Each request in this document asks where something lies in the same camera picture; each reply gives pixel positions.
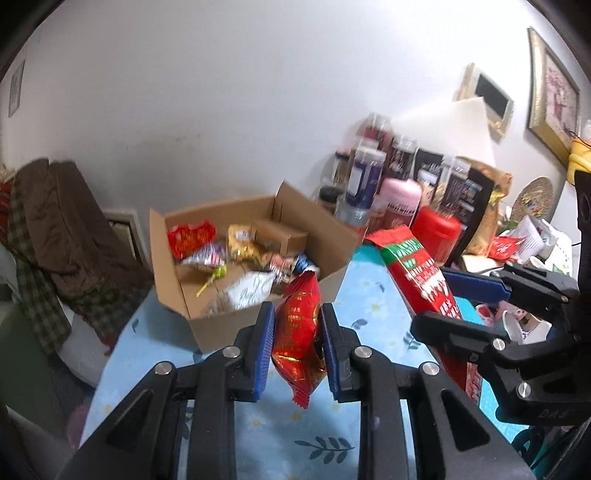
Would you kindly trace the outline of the red green snack packet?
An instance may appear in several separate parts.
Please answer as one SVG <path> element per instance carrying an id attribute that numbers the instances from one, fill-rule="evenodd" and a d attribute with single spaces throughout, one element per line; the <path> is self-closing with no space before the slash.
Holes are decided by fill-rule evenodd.
<path id="1" fill-rule="evenodd" d="M 379 253 L 414 314 L 434 312 L 461 319 L 460 308 L 436 261 L 406 225 L 377 230 L 365 237 Z M 453 380 L 479 404 L 482 377 L 475 364 L 453 357 L 436 347 L 438 358 Z"/>

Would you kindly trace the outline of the small red snack packet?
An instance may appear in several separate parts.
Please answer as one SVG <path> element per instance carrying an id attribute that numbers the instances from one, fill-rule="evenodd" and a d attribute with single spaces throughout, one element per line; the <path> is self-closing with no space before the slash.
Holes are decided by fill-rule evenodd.
<path id="1" fill-rule="evenodd" d="M 308 270 L 290 282 L 276 308 L 271 360 L 293 391 L 294 404 L 303 409 L 325 378 L 318 330 L 321 300 L 317 275 Z"/>

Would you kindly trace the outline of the white snack bag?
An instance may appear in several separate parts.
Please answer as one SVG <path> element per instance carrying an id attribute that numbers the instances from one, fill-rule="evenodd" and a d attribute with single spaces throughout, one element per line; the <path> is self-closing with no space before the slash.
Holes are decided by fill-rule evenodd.
<path id="1" fill-rule="evenodd" d="M 275 279 L 276 274 L 273 272 L 246 273 L 216 295 L 209 306 L 208 314 L 228 314 L 266 301 Z"/>

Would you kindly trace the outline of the red gold snack bag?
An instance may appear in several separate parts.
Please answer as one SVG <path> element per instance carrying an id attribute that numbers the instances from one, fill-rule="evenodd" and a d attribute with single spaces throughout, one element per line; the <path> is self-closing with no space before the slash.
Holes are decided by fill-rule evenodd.
<path id="1" fill-rule="evenodd" d="M 184 260 L 200 248 L 213 241 L 216 229 L 211 222 L 204 221 L 198 225 L 176 225 L 167 232 L 168 245 L 176 260 Z"/>

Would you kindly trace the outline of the yellow round crackers pack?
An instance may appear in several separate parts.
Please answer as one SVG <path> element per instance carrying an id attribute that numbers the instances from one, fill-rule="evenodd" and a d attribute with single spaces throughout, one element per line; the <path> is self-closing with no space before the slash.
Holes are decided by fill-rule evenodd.
<path id="1" fill-rule="evenodd" d="M 228 253 L 235 263 L 246 263 L 263 269 L 263 247 L 254 240 L 252 226 L 231 224 L 228 226 Z"/>

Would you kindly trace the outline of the gold rectangular box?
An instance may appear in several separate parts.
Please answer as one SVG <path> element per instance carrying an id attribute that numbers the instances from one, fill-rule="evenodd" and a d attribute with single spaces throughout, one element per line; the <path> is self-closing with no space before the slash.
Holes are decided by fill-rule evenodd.
<path id="1" fill-rule="evenodd" d="M 281 256 L 304 253 L 307 247 L 307 232 L 280 222 L 267 219 L 253 220 L 252 233 L 256 244 Z"/>

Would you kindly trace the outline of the red packet on clutter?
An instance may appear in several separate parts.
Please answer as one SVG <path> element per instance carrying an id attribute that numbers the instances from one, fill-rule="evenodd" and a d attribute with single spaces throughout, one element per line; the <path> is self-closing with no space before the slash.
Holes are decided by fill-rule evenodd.
<path id="1" fill-rule="evenodd" d="M 497 236 L 491 243 L 488 257 L 498 262 L 509 261 L 516 257 L 524 241 L 524 237 Z"/>

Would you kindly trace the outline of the pink canister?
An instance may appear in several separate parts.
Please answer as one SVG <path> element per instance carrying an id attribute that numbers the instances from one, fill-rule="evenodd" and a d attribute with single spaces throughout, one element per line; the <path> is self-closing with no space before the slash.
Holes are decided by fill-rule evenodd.
<path id="1" fill-rule="evenodd" d="M 411 179 L 386 178 L 380 195 L 387 203 L 382 228 L 391 229 L 399 225 L 410 227 L 420 206 L 421 186 Z"/>

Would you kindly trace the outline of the green plaid cloth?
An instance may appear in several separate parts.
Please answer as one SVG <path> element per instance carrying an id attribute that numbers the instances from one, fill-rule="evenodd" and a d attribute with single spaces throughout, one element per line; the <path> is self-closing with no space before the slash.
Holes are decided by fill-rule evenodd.
<path id="1" fill-rule="evenodd" d="M 113 348 L 120 328 L 108 318 L 110 308 L 105 302 L 112 297 L 96 288 L 82 295 L 61 294 L 50 275 L 37 265 L 18 181 L 12 183 L 7 238 L 8 249 L 16 261 L 17 286 L 22 308 L 44 352 L 52 354 L 60 350 L 72 333 L 61 301 L 82 317 L 101 343 Z"/>

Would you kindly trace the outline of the grey lid orange tub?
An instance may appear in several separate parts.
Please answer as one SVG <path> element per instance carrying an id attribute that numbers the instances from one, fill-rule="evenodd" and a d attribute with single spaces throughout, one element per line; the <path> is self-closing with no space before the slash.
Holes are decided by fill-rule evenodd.
<path id="1" fill-rule="evenodd" d="M 342 194 L 339 195 L 337 203 L 335 203 L 335 219 L 353 230 L 360 239 L 363 239 L 370 222 L 370 209 L 349 205 L 346 195 Z"/>

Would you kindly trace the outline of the yellow plush item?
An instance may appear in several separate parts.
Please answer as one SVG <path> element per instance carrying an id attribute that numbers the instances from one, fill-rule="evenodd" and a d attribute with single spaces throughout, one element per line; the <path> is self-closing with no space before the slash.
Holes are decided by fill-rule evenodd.
<path id="1" fill-rule="evenodd" d="M 572 140 L 571 153 L 568 157 L 567 181 L 571 185 L 575 185 L 575 173 L 577 171 L 591 172 L 590 144 L 580 138 Z"/>

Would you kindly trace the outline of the gold framed picture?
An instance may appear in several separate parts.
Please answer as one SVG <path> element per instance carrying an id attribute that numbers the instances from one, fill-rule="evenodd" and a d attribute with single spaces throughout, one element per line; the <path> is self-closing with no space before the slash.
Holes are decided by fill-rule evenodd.
<path id="1" fill-rule="evenodd" d="M 528 129 L 564 165 L 568 164 L 572 135 L 579 130 L 580 89 L 563 62 L 532 28 L 531 94 Z"/>

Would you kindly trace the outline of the brown jacket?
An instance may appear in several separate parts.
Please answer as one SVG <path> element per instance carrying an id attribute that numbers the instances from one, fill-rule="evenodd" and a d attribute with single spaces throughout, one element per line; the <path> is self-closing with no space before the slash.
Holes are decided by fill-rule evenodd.
<path id="1" fill-rule="evenodd" d="M 64 298 L 148 286 L 151 273 L 119 240 L 76 164 L 38 159 L 16 175 L 36 264 Z"/>

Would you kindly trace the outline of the white wall intercom panel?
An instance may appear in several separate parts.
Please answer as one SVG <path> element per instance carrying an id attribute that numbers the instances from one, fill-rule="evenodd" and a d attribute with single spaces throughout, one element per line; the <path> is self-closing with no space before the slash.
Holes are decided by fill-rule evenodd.
<path id="1" fill-rule="evenodd" d="M 506 136 L 513 118 L 514 101 L 474 63 L 467 66 L 456 100 L 481 98 L 485 103 L 491 137 L 500 143 Z"/>

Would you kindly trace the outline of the small wall picture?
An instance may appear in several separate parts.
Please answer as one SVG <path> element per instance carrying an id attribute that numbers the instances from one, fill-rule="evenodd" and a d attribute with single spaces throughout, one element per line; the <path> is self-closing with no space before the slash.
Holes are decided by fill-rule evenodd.
<path id="1" fill-rule="evenodd" d="M 25 60 L 21 61 L 11 77 L 8 107 L 9 118 L 11 118 L 20 107 L 25 63 Z"/>

